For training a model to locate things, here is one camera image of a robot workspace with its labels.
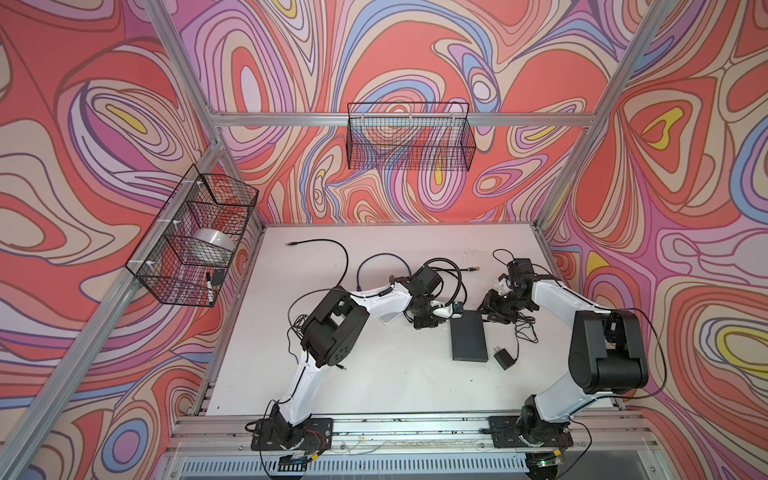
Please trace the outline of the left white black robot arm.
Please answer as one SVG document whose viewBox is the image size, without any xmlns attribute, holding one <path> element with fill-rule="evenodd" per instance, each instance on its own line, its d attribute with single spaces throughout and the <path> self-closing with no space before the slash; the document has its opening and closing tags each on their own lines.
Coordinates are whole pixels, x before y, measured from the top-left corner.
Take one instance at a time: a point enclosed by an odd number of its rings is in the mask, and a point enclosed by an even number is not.
<svg viewBox="0 0 768 480">
<path fill-rule="evenodd" d="M 311 416 L 324 377 L 350 354 L 369 319 L 406 314 L 422 328 L 458 314 L 454 300 L 436 299 L 441 282 L 439 273 L 424 265 L 413 275 L 392 277 L 379 289 L 357 293 L 331 289 L 301 323 L 303 354 L 286 395 L 270 410 L 272 425 L 291 430 Z"/>
</svg>

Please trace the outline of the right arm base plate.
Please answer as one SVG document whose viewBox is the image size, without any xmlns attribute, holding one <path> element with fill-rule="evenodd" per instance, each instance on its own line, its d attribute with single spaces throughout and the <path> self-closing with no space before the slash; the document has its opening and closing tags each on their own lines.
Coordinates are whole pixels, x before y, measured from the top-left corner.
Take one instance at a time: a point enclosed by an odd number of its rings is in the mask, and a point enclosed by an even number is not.
<svg viewBox="0 0 768 480">
<path fill-rule="evenodd" d="M 490 416 L 481 430 L 495 448 L 568 449 L 574 445 L 569 423 L 549 423 L 518 415 Z"/>
</svg>

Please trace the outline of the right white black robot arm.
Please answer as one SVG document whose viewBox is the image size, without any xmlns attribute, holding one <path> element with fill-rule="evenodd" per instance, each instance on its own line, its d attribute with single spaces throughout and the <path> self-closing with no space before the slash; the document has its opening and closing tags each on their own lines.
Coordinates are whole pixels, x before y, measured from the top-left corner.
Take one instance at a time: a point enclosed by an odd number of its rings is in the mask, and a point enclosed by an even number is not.
<svg viewBox="0 0 768 480">
<path fill-rule="evenodd" d="M 626 309 L 601 306 L 537 273 L 528 258 L 506 264 L 484 296 L 479 312 L 490 321 L 511 324 L 527 310 L 545 309 L 571 331 L 568 372 L 548 389 L 529 396 L 515 431 L 539 445 L 562 433 L 579 411 L 604 398 L 616 398 L 647 385 L 649 371 L 640 320 Z"/>
</svg>

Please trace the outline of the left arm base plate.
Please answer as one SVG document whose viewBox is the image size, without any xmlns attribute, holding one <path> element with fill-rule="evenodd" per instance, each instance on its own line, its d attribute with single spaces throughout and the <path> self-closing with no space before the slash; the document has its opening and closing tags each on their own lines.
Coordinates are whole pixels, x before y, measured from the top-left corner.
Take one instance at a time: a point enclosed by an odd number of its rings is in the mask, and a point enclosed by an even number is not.
<svg viewBox="0 0 768 480">
<path fill-rule="evenodd" d="M 298 426 L 278 419 L 260 419 L 246 425 L 252 434 L 250 448 L 256 452 L 323 452 L 332 447 L 334 420 L 310 417 Z"/>
</svg>

